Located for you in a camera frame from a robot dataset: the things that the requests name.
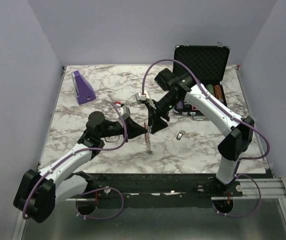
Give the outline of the red handled metal key holder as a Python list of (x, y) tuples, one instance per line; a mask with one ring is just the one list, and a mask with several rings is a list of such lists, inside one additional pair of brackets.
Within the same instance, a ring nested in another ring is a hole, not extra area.
[(144, 134), (145, 145), (146, 145), (146, 153), (151, 155), (153, 153), (151, 149), (151, 140), (150, 140), (150, 128), (146, 122), (144, 122), (144, 128), (146, 129), (146, 133)]

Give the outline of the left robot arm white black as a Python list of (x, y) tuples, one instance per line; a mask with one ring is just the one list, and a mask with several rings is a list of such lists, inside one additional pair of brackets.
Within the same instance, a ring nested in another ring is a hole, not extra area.
[(56, 191), (66, 178), (81, 165), (106, 151), (103, 138), (123, 136), (127, 142), (147, 133), (147, 129), (120, 113), (118, 121), (110, 121), (100, 111), (88, 116), (86, 129), (74, 147), (59, 160), (39, 171), (29, 169), (22, 176), (13, 205), (22, 212), (25, 220), (37, 223), (46, 220), (56, 205)]

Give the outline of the key with black tag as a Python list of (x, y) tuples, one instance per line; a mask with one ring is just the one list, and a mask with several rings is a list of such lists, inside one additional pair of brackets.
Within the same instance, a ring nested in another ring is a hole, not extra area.
[(180, 130), (178, 134), (176, 135), (176, 139), (179, 141), (182, 139), (182, 137), (186, 134), (184, 130)]

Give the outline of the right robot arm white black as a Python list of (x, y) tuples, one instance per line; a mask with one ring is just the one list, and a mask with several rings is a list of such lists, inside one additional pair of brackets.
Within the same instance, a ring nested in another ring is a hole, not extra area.
[(230, 183), (235, 178), (237, 161), (252, 142), (254, 120), (249, 116), (243, 118), (227, 108), (202, 84), (198, 85), (189, 73), (177, 77), (165, 68), (154, 80), (166, 94), (159, 101), (146, 99), (151, 134), (168, 127), (169, 112), (180, 101), (197, 108), (224, 136), (217, 147), (221, 160), (216, 173), (218, 180), (213, 183), (213, 191), (219, 196), (226, 195), (230, 192)]

